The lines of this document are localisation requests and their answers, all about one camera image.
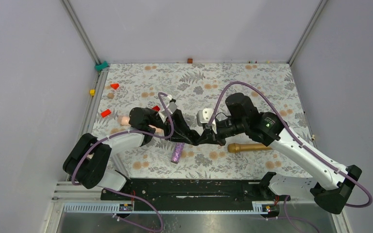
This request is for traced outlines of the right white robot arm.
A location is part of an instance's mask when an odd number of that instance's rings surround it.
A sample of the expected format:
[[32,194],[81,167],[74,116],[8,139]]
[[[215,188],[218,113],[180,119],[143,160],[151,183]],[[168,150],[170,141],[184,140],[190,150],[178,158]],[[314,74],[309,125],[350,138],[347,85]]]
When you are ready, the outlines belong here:
[[218,144],[226,138],[244,133],[254,142],[285,155],[311,177],[297,178],[268,172],[259,187],[260,196],[271,200],[276,195],[302,200],[313,200],[319,207],[332,214],[340,214],[362,173],[355,166],[340,164],[314,147],[311,147],[293,129],[284,125],[271,112],[259,112],[251,99],[242,93],[227,97],[226,106],[230,115],[224,120],[214,120],[207,126],[214,109],[205,108],[197,113],[197,123],[204,135]]

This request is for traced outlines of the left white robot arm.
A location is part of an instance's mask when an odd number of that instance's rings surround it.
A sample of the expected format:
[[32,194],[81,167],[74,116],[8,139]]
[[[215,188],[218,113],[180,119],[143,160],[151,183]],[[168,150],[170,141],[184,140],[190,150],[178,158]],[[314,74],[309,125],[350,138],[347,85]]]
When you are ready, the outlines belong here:
[[131,194],[127,173],[123,165],[117,170],[107,168],[110,156],[148,144],[156,137],[157,129],[163,139],[197,145],[200,135],[185,122],[182,112],[158,112],[151,108],[133,108],[129,113],[130,128],[98,139],[90,133],[83,134],[63,163],[63,171],[72,177],[74,185],[87,189],[95,186],[112,189],[117,198],[124,200]]

